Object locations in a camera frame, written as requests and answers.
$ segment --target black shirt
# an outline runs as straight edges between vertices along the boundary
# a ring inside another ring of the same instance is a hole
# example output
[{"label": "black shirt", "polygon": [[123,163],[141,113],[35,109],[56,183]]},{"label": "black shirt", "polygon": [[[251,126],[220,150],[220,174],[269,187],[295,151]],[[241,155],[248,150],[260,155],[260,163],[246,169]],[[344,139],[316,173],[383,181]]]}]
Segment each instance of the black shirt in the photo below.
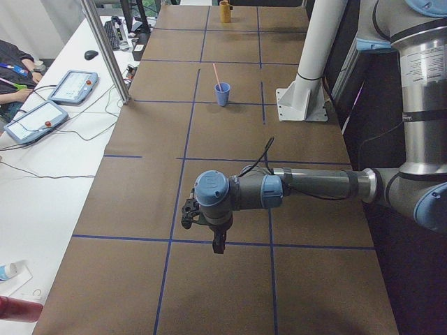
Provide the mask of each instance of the black shirt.
[{"label": "black shirt", "polygon": [[[0,63],[19,66],[27,70],[27,67],[22,63],[22,59],[30,59],[34,61],[34,58],[30,54],[19,50],[14,44],[0,40]],[[33,75],[29,71],[25,77],[14,72],[12,69],[0,66],[0,77],[15,84],[27,85],[29,89],[36,87],[36,83],[33,82]],[[17,89],[15,87],[0,81],[0,94],[14,93],[16,91]]]}]

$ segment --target white mounting base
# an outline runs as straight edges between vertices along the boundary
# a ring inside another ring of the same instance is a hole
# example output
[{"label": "white mounting base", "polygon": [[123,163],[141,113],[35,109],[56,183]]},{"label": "white mounting base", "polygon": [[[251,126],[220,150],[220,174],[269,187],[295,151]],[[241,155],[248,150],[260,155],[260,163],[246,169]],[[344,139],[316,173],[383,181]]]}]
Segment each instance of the white mounting base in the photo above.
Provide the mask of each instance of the white mounting base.
[{"label": "white mounting base", "polygon": [[324,108],[324,95],[321,83],[318,86],[318,93],[315,96],[315,102],[311,103],[310,89],[300,107],[293,104],[293,92],[295,82],[291,82],[287,89],[277,89],[278,116],[280,121],[322,121],[328,120],[328,113]]}]

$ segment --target blue joint cap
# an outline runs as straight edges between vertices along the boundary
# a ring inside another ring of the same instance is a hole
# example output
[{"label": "blue joint cap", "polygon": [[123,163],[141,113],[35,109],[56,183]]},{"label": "blue joint cap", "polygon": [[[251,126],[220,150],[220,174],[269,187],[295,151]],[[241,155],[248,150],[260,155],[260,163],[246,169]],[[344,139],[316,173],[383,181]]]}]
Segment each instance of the blue joint cap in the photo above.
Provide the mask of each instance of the blue joint cap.
[{"label": "blue joint cap", "polygon": [[396,51],[387,40],[365,40],[363,38],[357,38],[357,50],[370,54],[385,54]]},{"label": "blue joint cap", "polygon": [[430,17],[447,17],[447,1],[445,0],[405,0],[405,2],[419,14]]},{"label": "blue joint cap", "polygon": [[419,199],[414,220],[435,232],[447,232],[447,183],[438,185]]},{"label": "blue joint cap", "polygon": [[205,171],[197,177],[194,184],[196,199],[204,207],[219,204],[226,197],[229,188],[228,179],[216,170]]},{"label": "blue joint cap", "polygon": [[278,176],[264,176],[261,185],[261,204],[263,208],[279,207],[282,203],[282,183]]}]

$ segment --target white stand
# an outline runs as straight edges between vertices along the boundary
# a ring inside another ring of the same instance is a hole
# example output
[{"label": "white stand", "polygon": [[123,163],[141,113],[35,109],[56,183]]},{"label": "white stand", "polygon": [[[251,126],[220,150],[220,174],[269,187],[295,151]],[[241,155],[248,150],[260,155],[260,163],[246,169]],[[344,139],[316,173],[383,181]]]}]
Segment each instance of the white stand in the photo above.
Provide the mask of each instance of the white stand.
[{"label": "white stand", "polygon": [[276,92],[280,121],[328,120],[320,78],[347,2],[315,1],[295,81],[287,89]]}]

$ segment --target person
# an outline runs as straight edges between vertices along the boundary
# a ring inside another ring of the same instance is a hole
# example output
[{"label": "person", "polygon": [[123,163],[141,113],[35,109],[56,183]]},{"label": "person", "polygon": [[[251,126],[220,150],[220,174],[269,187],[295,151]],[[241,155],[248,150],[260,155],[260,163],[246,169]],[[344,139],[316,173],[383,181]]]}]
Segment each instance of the person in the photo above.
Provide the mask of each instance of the person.
[{"label": "person", "polygon": [[0,117],[3,121],[8,123],[14,118],[41,79],[42,74],[34,68],[34,58],[30,54],[0,40]]}]

